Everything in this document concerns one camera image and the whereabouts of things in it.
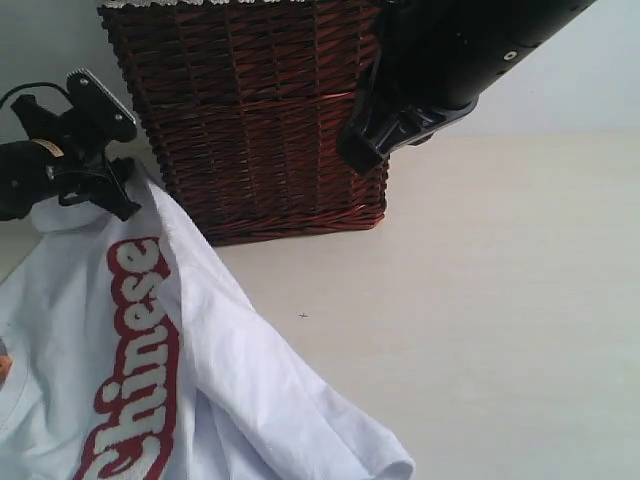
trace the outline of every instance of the brown wicker basket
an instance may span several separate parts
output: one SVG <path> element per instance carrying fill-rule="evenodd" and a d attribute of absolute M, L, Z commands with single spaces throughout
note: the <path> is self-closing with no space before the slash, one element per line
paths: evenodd
<path fill-rule="evenodd" d="M 215 244 L 362 230 L 387 166 L 336 154 L 376 41 L 367 0 L 99 9 L 167 189 Z"/>

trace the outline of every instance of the black cable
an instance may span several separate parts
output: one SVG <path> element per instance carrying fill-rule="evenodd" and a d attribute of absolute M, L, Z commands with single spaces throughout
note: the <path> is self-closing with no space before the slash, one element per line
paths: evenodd
<path fill-rule="evenodd" d="M 54 90 L 57 90 L 64 98 L 66 98 L 69 103 L 71 103 L 71 95 L 69 95 L 67 91 L 64 88 L 62 88 L 60 85 L 56 85 L 55 83 L 49 83 L 49 82 L 25 83 L 23 85 L 19 85 L 15 88 L 12 88 L 11 90 L 9 90 L 7 93 L 3 95 L 3 97 L 0 99 L 0 110 L 2 110 L 2 107 L 4 106 L 4 104 L 7 103 L 7 100 L 9 100 L 9 98 L 11 98 L 12 95 L 18 92 L 21 92 L 22 90 L 27 90 L 29 88 L 53 88 Z"/>

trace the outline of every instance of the woven basket rim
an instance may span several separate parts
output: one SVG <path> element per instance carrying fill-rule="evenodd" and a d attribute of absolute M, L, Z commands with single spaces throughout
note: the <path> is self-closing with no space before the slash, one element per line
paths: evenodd
<path fill-rule="evenodd" d="M 304 3 L 308 0 L 94 0 L 96 6 L 106 8 L 123 8 L 126 6 L 133 7 L 150 7 L 152 5 L 175 6 L 178 4 L 186 5 L 204 5 L 209 3 L 212 5 L 229 5 L 229 4 L 258 4 L 269 5 L 279 3 Z"/>

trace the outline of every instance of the table surface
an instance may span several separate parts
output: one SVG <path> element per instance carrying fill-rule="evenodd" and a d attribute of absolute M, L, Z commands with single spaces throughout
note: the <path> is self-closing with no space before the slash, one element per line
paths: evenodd
<path fill-rule="evenodd" d="M 437 140 L 369 232 L 218 250 L 417 479 L 640 478 L 640 136 Z M 0 276 L 37 242 L 0 225 Z"/>

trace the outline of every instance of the white wall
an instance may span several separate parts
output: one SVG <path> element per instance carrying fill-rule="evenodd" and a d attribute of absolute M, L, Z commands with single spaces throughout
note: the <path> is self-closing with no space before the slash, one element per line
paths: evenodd
<path fill-rule="evenodd" d="M 446 136 L 640 130 L 638 0 L 600 0 L 488 91 Z M 79 67 L 127 96 L 91 0 L 4 0 L 0 91 Z M 8 111 L 0 141 L 20 135 Z"/>

